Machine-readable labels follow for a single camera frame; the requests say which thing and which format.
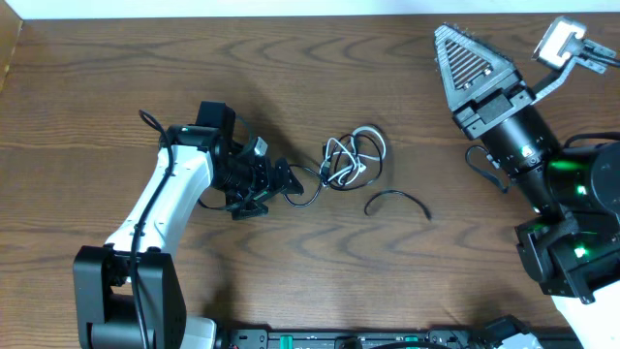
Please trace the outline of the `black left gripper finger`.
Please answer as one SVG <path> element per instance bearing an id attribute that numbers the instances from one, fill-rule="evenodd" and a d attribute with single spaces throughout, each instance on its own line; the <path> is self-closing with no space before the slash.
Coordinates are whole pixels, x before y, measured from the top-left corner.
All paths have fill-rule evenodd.
<path id="1" fill-rule="evenodd" d="M 290 164 L 285 158 L 280 158 L 274 165 L 275 190 L 279 194 L 302 195 L 304 188 L 293 174 Z"/>
<path id="2" fill-rule="evenodd" d="M 240 203 L 231 212 L 232 219 L 235 221 L 265 216 L 268 214 L 268 207 L 262 203 L 250 201 Z"/>

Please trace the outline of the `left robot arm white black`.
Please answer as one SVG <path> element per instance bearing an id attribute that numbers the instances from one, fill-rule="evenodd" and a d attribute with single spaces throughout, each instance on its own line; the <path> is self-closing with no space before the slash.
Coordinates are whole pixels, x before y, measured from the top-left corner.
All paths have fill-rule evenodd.
<path id="1" fill-rule="evenodd" d="M 84 245 L 73 263 L 78 342 L 83 348 L 225 348 L 216 323 L 188 315 L 173 259 L 204 191 L 225 196 L 223 211 L 242 220 L 268 213 L 265 201 L 304 192 L 286 159 L 266 142 L 233 138 L 238 117 L 223 102 L 201 102 L 191 124 L 164 128 L 156 168 L 136 205 L 101 246 Z"/>

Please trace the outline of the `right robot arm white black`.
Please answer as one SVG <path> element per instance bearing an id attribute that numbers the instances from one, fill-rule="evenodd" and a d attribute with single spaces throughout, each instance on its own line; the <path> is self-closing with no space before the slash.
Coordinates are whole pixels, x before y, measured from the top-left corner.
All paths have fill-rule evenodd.
<path id="1" fill-rule="evenodd" d="M 602 74 L 615 52 L 557 17 L 533 57 L 549 73 L 527 84 L 513 61 L 450 24 L 434 33 L 436 61 L 453 122 L 485 154 L 502 191 L 519 189 L 536 216 L 518 225 L 516 250 L 585 348 L 619 344 L 619 136 L 577 134 L 560 142 L 537 104 L 573 68 Z"/>

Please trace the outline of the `brown cardboard panel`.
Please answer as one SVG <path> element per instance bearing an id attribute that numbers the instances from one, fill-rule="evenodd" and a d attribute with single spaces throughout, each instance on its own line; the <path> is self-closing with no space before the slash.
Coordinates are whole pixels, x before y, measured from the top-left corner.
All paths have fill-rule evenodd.
<path id="1" fill-rule="evenodd" d="M 5 1 L 0 7 L 0 87 L 3 88 L 10 70 L 16 44 L 23 25 L 22 18 Z"/>

